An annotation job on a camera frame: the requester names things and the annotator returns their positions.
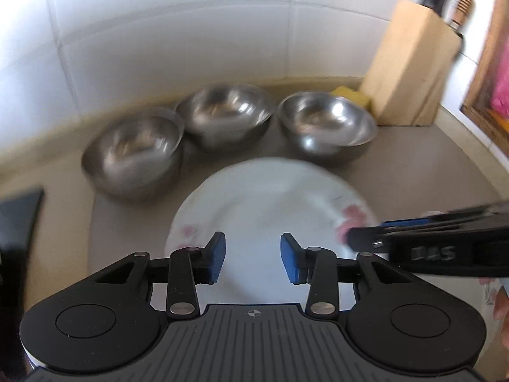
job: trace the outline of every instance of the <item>wooden frame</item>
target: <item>wooden frame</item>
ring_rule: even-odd
[[[479,126],[507,156],[509,156],[509,134],[488,112],[487,106],[508,34],[509,0],[495,0],[483,54],[461,108],[461,111]]]

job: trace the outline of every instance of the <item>pink flower print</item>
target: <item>pink flower print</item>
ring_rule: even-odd
[[[489,284],[491,282],[494,282],[495,279],[492,279],[490,277],[479,277],[479,284],[480,285],[485,285],[485,284]]]
[[[191,238],[192,236],[194,236],[194,234],[198,232],[198,230],[199,230],[198,225],[184,225],[180,229],[180,232],[184,238]]]
[[[358,205],[349,205],[342,210],[342,214],[346,218],[346,221],[339,227],[336,227],[336,241],[339,244],[346,244],[348,230],[353,227],[365,227],[367,215]]]

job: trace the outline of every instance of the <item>knife handle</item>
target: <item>knife handle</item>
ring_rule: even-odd
[[[457,31],[465,24],[465,20],[472,9],[472,2],[473,0],[457,1],[456,9],[450,22],[450,26],[453,30]]]

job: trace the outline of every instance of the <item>tile grout line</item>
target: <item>tile grout line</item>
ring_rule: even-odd
[[[52,28],[53,41],[55,43],[55,47],[57,49],[57,55],[59,57],[60,67],[62,68],[62,72],[64,74],[64,78],[67,83],[67,88],[69,89],[69,93],[74,102],[74,108],[76,109],[79,117],[83,116],[83,111],[80,107],[80,103],[78,101],[78,96],[76,93],[76,87],[71,77],[71,73],[69,70],[69,65],[67,63],[67,58],[65,57],[64,47],[62,45],[62,40],[60,38],[60,29],[57,23],[57,11],[55,9],[55,0],[46,0],[46,5],[48,8],[49,22]]]
[[[202,10],[206,8],[219,8],[219,7],[230,7],[230,6],[243,6],[243,5],[289,5],[290,7],[314,7],[314,8],[325,8],[327,10],[338,11],[338,12],[348,12],[353,14],[358,14],[360,16],[365,16],[369,18],[374,18],[376,20],[381,20],[384,22],[389,22],[388,19],[373,16],[371,14],[367,14],[364,12],[347,10],[345,8],[338,8],[329,5],[323,4],[315,4],[315,3],[303,3],[303,2],[293,2],[288,0],[209,0],[209,1],[197,1],[192,3],[181,3],[174,4],[168,6],[161,7],[153,7],[148,8],[146,10],[141,10],[137,12],[131,12],[128,14],[123,14],[115,18],[108,18],[93,24],[88,24],[81,29],[77,29],[73,32],[70,32],[68,35],[64,36],[61,39],[61,45],[65,46],[68,44],[72,44],[80,41],[81,39],[90,37],[91,35],[98,34],[101,32],[105,32],[106,30],[110,30],[114,27],[133,23],[138,20],[153,18],[157,16],[163,16],[170,13],[178,13],[183,11],[191,11],[191,10]]]
[[[284,76],[289,77],[290,72],[290,59],[292,56],[293,48],[295,45],[295,33],[296,33],[296,11],[297,7],[294,0],[289,0],[288,7],[288,29],[287,29],[287,47],[284,57]]]
[[[463,53],[463,52],[460,52],[460,53],[461,53],[462,55],[464,55],[464,56],[465,56],[468,60],[470,60],[470,61],[474,62],[477,66],[479,66],[479,63],[478,63],[478,62],[476,62],[474,59],[472,59],[471,57],[468,57],[468,56],[467,56],[465,53]]]

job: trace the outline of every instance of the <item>circular cap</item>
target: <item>circular cap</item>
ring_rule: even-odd
[[[416,338],[433,338],[450,326],[450,319],[439,308],[429,305],[405,305],[393,310],[390,321],[400,332]]]
[[[313,303],[310,309],[314,314],[327,315],[334,313],[336,307],[331,303],[327,303],[326,301],[319,301]]]
[[[106,333],[116,321],[110,308],[78,305],[65,309],[57,317],[57,328],[71,338],[93,338]]]
[[[181,301],[179,303],[173,303],[170,307],[170,312],[179,316],[185,316],[194,312],[194,306],[191,303]]]

